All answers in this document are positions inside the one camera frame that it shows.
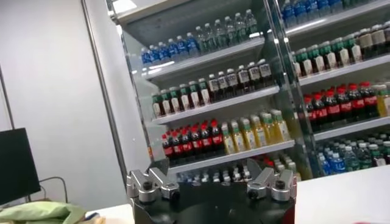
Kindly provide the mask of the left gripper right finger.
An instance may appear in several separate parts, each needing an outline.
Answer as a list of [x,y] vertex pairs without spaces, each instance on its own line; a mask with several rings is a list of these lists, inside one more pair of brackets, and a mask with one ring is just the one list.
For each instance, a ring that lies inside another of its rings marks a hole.
[[254,159],[247,159],[247,168],[252,175],[252,180],[247,182],[250,200],[260,200],[269,195],[274,201],[296,199],[297,183],[292,170],[275,172],[271,167],[261,168]]

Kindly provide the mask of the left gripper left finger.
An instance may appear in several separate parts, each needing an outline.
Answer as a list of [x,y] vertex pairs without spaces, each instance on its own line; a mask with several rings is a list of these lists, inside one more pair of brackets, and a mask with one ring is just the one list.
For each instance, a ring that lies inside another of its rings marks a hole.
[[153,161],[145,172],[131,170],[126,180],[126,192],[129,198],[137,198],[141,203],[153,203],[158,197],[177,201],[180,198],[180,186],[171,181],[167,174],[169,159]]

